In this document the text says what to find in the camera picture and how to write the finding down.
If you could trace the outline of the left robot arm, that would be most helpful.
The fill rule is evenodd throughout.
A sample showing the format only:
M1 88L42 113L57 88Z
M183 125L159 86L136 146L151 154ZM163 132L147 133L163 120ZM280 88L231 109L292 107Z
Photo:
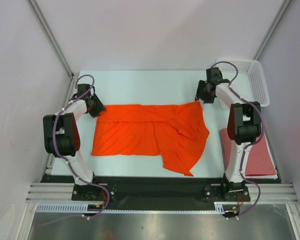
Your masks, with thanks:
M74 96L55 114L43 117L44 148L47 153L61 159L74 178L76 185L85 185L83 194L90 200L100 196L101 188L93 183L95 175L81 154L81 139L77 120L83 115L98 117L106 107L96 94L80 99Z

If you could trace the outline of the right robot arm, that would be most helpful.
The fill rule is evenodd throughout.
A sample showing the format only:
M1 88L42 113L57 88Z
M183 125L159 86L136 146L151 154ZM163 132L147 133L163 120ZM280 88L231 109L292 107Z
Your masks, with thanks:
M221 196L232 201L239 194L235 185L246 180L246 166L252 146L262 139L262 116L260 104L249 102L241 97L226 81L198 82L195 100L212 104L219 98L228 108L227 135L231 140L231 152L225 171L227 184L220 188Z

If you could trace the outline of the orange t shirt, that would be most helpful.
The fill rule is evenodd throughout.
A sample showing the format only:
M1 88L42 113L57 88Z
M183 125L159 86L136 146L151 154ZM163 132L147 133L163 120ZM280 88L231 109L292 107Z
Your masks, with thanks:
M161 156L164 169L191 177L209 134L199 101L107 105L97 117L91 154Z

